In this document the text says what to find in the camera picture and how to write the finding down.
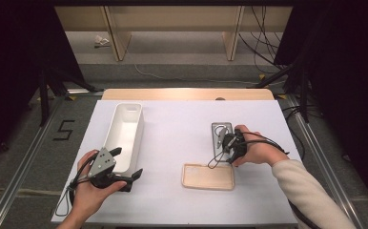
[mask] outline grey device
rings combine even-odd
[[[226,134],[232,134],[233,132],[234,131],[233,131],[232,123],[230,122],[213,122],[212,123],[214,159],[216,162],[227,162],[228,161],[231,152],[223,152],[224,149],[222,148],[222,142]]]

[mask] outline grey sweater sleeve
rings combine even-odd
[[[285,196],[318,227],[355,228],[301,162],[282,160],[273,166],[273,175]],[[299,227],[306,228],[304,223],[298,221]]]

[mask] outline white plastic container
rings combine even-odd
[[[124,177],[136,172],[136,161],[143,133],[142,105],[120,103],[116,106],[104,147],[113,150],[121,147],[121,154],[115,156],[113,171]]]

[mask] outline hand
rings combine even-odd
[[[235,129],[244,133],[243,136],[245,141],[264,139],[257,136],[260,135],[259,132],[254,132],[256,135],[245,134],[250,133],[249,129],[245,125],[237,125],[235,126]],[[239,157],[232,164],[234,166],[239,166],[246,162],[253,162],[255,164],[268,163],[270,166],[273,166],[275,163],[284,159],[289,158],[272,145],[265,143],[250,143],[247,144],[246,155]]]
[[[84,162],[98,151],[92,150],[86,153],[77,163],[79,170]],[[90,166],[82,171],[82,175],[86,175],[90,170]],[[58,228],[80,228],[81,225],[94,213],[100,209],[103,201],[112,193],[123,188],[127,183],[125,181],[117,181],[105,189],[98,189],[90,182],[82,182],[77,185],[75,197],[71,212],[59,225]]]

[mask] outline white table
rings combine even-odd
[[[184,163],[206,164],[212,159],[213,122],[245,124],[276,141],[290,152],[290,158],[300,160],[274,100],[98,101],[65,186],[75,176],[79,158],[102,146],[113,109],[120,102],[143,106],[145,125],[137,168],[144,171],[130,193],[108,197],[88,222],[131,226],[296,224],[269,165],[250,163],[235,168],[233,191],[188,189],[181,184]],[[58,212],[66,212],[65,201]],[[62,220],[52,218],[56,223]]]

